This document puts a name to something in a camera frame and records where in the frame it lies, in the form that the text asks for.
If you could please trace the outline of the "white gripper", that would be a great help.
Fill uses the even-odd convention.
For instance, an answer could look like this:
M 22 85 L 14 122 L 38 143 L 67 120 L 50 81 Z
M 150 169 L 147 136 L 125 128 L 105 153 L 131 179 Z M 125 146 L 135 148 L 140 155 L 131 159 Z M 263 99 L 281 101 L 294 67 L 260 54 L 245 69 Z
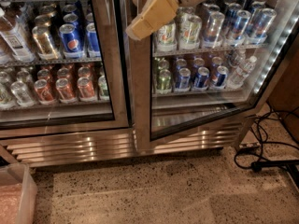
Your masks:
M 126 28 L 126 34 L 133 40 L 142 40 L 157 32 L 177 15 L 181 7 L 194 7 L 206 0 L 147 0 L 139 13 Z

